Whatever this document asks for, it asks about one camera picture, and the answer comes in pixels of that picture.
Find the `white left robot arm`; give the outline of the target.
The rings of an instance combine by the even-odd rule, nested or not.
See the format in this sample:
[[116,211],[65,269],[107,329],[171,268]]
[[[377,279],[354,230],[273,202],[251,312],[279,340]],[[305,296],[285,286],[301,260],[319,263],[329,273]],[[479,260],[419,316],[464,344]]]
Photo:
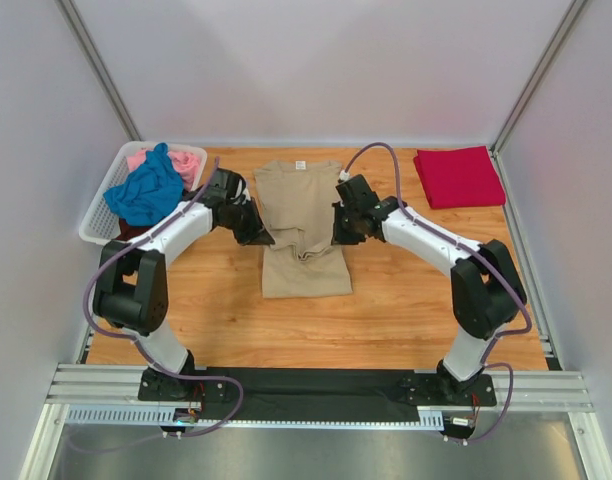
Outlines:
[[192,378],[194,361],[173,333],[167,270],[195,241],[217,228],[241,246],[274,243],[244,177],[216,168],[196,194],[146,233],[102,249],[99,270],[84,293],[87,320],[98,333],[131,341],[149,367],[180,380]]

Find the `beige t shirt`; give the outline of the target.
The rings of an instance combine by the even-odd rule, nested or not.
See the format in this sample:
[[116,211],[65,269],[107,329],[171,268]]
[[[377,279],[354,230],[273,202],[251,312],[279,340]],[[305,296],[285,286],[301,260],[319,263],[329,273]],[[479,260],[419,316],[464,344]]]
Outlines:
[[353,293],[342,248],[332,243],[342,165],[272,161],[253,171],[264,224],[262,295],[267,299]]

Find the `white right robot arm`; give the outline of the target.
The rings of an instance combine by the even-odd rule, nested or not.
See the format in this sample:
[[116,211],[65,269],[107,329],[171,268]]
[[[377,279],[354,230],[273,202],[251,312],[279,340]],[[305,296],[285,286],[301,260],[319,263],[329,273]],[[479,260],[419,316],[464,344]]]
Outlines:
[[460,237],[394,196],[381,200],[362,175],[342,172],[336,190],[334,244],[358,245],[374,238],[414,254],[450,280],[458,330],[437,367],[446,383],[455,388],[472,383],[517,315],[526,320],[520,332],[531,329],[527,295],[504,243]]

